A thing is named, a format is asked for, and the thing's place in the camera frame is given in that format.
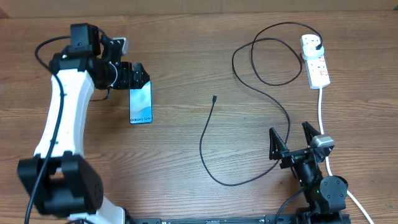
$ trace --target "smartphone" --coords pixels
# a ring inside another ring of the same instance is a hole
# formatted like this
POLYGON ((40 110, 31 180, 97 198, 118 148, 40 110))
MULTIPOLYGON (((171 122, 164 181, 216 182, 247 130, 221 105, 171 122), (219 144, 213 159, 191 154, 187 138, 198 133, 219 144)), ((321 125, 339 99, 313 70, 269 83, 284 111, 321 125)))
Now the smartphone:
POLYGON ((130 124, 147 124, 152 119, 152 83, 130 90, 130 124))

